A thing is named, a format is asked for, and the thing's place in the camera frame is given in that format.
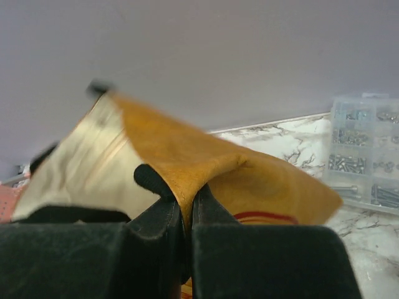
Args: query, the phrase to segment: pink object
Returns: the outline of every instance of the pink object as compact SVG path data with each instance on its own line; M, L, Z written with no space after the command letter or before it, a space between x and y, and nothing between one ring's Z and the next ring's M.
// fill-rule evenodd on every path
M0 223L11 220L21 189L0 185Z

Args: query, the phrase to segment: compartment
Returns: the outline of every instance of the compartment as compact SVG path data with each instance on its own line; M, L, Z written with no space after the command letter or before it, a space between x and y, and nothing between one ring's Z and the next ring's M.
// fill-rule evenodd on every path
M399 181L375 178L371 190L371 203L399 209Z
M399 150L399 125L384 122L376 123L373 147L383 150Z
M399 179L399 151L373 149L373 175Z
M374 107L372 104L356 101L337 102L335 105L334 118L337 120L371 121L373 119Z
M369 121L345 120L333 124L332 142L341 145L372 146L373 126Z
M399 104L394 101L379 103L376 106L376 120L385 123L399 123Z
M370 203L370 178L343 171L327 171L323 181L343 199Z
M371 149L359 146L332 145L328 169L344 173L371 175Z

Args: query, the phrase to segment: white wall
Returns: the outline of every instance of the white wall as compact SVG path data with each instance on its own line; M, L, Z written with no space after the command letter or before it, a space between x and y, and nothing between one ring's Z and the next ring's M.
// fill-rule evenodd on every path
M398 35L396 0L2 0L0 156L65 136L93 78L207 129L397 93Z

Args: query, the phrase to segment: white marble tabletop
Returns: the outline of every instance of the white marble tabletop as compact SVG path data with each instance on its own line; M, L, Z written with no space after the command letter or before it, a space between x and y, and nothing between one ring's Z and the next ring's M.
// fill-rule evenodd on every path
M284 159L321 178L329 133L330 120L326 114L216 135ZM399 216L343 206L326 225L344 241L364 299L399 298Z

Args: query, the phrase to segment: clear plastic case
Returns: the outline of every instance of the clear plastic case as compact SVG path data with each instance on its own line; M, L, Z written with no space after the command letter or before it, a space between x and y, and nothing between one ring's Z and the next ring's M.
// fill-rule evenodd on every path
M347 204L399 215L399 101L337 98L323 182Z

